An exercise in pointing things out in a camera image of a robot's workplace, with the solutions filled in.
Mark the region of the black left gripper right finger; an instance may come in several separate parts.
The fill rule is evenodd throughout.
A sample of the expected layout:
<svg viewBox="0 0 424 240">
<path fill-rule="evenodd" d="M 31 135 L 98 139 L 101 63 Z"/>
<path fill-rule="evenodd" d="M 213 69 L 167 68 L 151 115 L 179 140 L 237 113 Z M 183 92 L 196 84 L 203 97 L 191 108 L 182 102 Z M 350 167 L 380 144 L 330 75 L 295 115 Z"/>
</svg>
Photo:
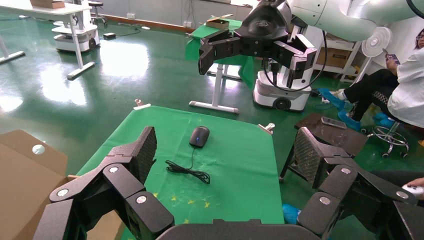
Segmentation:
<svg viewBox="0 0 424 240">
<path fill-rule="evenodd" d="M 343 214 L 356 217 L 378 240 L 421 240 L 424 209 L 416 194 L 362 169 L 340 147 L 319 142 L 301 127 L 293 159 L 315 190 L 297 225 L 320 240 L 330 237 Z"/>
</svg>

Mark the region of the seated person hand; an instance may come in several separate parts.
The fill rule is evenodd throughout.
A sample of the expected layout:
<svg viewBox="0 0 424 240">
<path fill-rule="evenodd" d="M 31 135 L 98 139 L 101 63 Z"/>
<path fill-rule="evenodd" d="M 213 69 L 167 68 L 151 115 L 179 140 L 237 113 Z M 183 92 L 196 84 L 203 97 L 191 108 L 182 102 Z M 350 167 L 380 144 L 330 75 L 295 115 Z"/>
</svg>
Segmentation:
<svg viewBox="0 0 424 240">
<path fill-rule="evenodd" d="M 394 54 L 385 55 L 386 68 L 395 76 L 397 76 L 397 67 L 399 60 Z"/>
</svg>

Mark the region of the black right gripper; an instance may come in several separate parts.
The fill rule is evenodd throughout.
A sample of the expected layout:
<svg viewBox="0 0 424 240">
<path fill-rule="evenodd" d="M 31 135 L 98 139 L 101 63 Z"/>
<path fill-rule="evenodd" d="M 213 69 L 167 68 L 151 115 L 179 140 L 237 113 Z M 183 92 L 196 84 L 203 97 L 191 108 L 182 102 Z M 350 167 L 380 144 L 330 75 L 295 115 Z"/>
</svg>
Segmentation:
<svg viewBox="0 0 424 240">
<path fill-rule="evenodd" d="M 221 29 L 200 40 L 198 72 L 205 75 L 215 60 L 237 55 L 272 58 L 288 69 L 286 87 L 313 67 L 317 49 L 302 34 L 288 40 L 292 12 L 285 0 L 261 0 L 230 32 Z"/>
</svg>

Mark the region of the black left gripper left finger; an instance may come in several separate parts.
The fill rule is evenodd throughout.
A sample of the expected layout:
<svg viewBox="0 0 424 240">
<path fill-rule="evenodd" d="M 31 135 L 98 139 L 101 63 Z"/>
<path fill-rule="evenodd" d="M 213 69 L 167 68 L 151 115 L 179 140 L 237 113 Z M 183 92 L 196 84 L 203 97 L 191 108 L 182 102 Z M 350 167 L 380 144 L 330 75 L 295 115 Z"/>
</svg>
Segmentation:
<svg viewBox="0 0 424 240">
<path fill-rule="evenodd" d="M 137 240 L 157 239 L 175 219 L 145 187 L 156 150 L 152 126 L 136 141 L 113 147 L 96 168 L 50 193 L 33 238 L 85 240 L 104 215 L 115 212 Z"/>
</svg>

